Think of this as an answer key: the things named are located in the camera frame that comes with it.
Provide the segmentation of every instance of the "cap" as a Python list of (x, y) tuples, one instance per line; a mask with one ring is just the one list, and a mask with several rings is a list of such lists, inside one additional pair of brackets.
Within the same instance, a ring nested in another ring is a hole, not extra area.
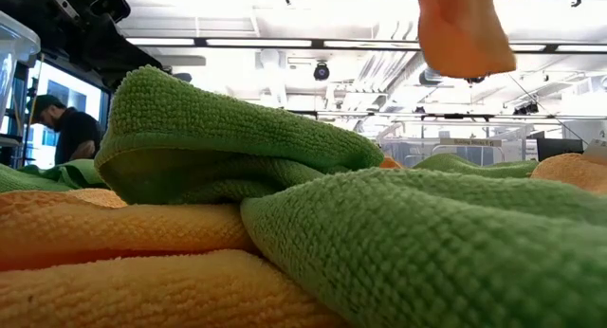
[[(33, 106), (35, 101), (36, 108), (32, 111), (31, 107)], [(42, 112), (45, 111), (51, 105), (55, 105), (60, 108), (65, 108), (65, 105), (57, 97), (51, 95), (38, 96), (36, 99), (28, 101), (26, 108), (28, 109), (28, 112), (31, 115), (31, 122), (39, 122), (40, 114), (42, 114)]]

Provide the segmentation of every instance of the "black shirt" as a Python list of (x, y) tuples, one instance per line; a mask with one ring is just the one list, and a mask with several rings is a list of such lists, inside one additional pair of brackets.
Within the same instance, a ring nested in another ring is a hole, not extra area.
[(78, 146), (87, 140), (95, 142), (95, 155), (99, 151), (101, 127), (94, 118), (84, 112), (75, 108), (65, 109), (57, 121), (55, 131), (61, 132), (55, 151), (56, 165), (69, 161)]

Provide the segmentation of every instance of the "green towel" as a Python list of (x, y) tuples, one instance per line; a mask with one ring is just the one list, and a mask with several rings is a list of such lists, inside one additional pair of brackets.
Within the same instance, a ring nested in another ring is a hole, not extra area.
[(143, 68), (96, 165), (131, 203), (244, 199), (264, 255), (356, 327), (605, 326), (607, 198), (524, 168), (365, 169), (381, 160), (355, 134)]
[(95, 162), (128, 203), (239, 202), (383, 160), (367, 138), (152, 67), (123, 81), (109, 121)]
[(246, 200), (242, 216), (356, 327), (607, 324), (607, 198), (573, 186), (373, 169)]
[(537, 161), (503, 162), (481, 167), (458, 155), (439, 154), (426, 158), (414, 168), (448, 173), (463, 173), (484, 177), (529, 177)]
[(19, 171), (0, 165), (0, 192), (5, 191), (69, 191), (82, 188), (107, 188), (93, 160), (67, 162), (49, 170), (29, 165)]

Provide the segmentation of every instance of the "man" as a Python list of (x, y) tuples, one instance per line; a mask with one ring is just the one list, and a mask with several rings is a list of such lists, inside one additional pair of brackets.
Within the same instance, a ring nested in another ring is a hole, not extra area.
[(99, 150), (101, 127), (90, 115), (79, 112), (73, 107), (66, 108), (56, 97), (38, 96), (36, 107), (31, 109), (34, 100), (27, 108), (32, 123), (40, 123), (59, 135), (55, 151), (55, 164), (63, 164), (80, 158), (93, 158)]

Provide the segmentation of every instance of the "sign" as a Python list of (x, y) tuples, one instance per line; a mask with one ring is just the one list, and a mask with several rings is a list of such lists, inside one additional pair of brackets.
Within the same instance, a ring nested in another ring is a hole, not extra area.
[(441, 138), (440, 145), (471, 147), (502, 147), (501, 139)]
[(607, 140), (593, 139), (590, 141), (583, 157), (601, 163), (607, 162)]

